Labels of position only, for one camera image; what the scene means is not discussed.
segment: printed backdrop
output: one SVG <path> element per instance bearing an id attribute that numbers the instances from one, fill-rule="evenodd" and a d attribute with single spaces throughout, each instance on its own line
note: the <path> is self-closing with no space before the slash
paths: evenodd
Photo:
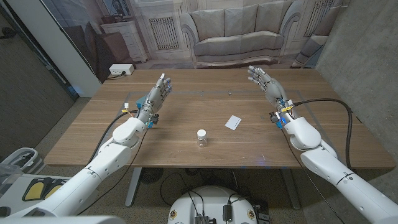
<path id="1" fill-rule="evenodd" d="M 44 0 L 104 82 L 148 68 L 314 67 L 343 0 Z"/>

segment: radiator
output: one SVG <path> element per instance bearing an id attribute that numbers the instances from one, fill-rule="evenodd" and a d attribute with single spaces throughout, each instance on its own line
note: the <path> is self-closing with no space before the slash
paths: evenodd
<path id="1" fill-rule="evenodd" d="M 333 5 L 333 0 L 316 1 L 304 37 L 310 37 Z"/>
<path id="2" fill-rule="evenodd" d="M 173 17 L 149 19 L 158 50 L 177 49 L 178 40 Z"/>

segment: wooden table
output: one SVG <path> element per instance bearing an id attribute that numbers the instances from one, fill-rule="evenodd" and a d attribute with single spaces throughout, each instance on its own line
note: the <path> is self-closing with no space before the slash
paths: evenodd
<path id="1" fill-rule="evenodd" d="M 50 166 L 84 166 L 108 124 L 125 101 L 131 108 L 161 73 L 172 79 L 173 93 L 159 111 L 159 123 L 149 130 L 134 167 L 247 167 L 299 168 L 281 131 L 269 120 L 275 109 L 259 87 L 248 81 L 246 70 L 136 70 L 109 80 L 92 97 L 45 158 Z M 339 98 L 316 70 L 267 70 L 293 101 Z M 345 161 L 347 113 L 334 102 L 296 107 L 300 116 L 321 132 Z M 235 131 L 225 123 L 242 118 Z M 121 124 L 128 119 L 120 119 Z M 208 146 L 197 146 L 196 132 L 205 129 Z M 390 169 L 392 157 L 354 117 L 351 165 L 355 169 Z"/>

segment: jar lid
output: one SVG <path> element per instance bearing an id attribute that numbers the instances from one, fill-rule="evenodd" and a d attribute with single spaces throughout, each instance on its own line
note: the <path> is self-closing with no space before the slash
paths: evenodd
<path id="1" fill-rule="evenodd" d="M 206 138 L 206 131 L 203 129 L 200 129 L 198 131 L 197 135 L 198 135 L 198 138 L 200 138 L 200 139 Z"/>

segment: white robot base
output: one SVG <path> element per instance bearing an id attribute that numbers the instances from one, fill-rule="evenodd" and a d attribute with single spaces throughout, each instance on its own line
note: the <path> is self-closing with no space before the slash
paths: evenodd
<path id="1" fill-rule="evenodd" d="M 233 202 L 231 204 L 232 219 L 227 223 L 257 223 L 252 205 L 233 190 L 219 186 L 202 186 L 189 191 L 189 194 L 185 193 L 174 202 L 170 209 L 168 224 L 194 224 L 197 212 L 193 204 L 195 204 L 199 216 L 204 211 L 204 216 L 209 217 L 210 220 L 215 219 L 217 223 L 225 223 L 223 220 L 223 207 L 228 203 L 228 199 L 232 194 L 234 194 L 230 198 L 230 202 Z"/>

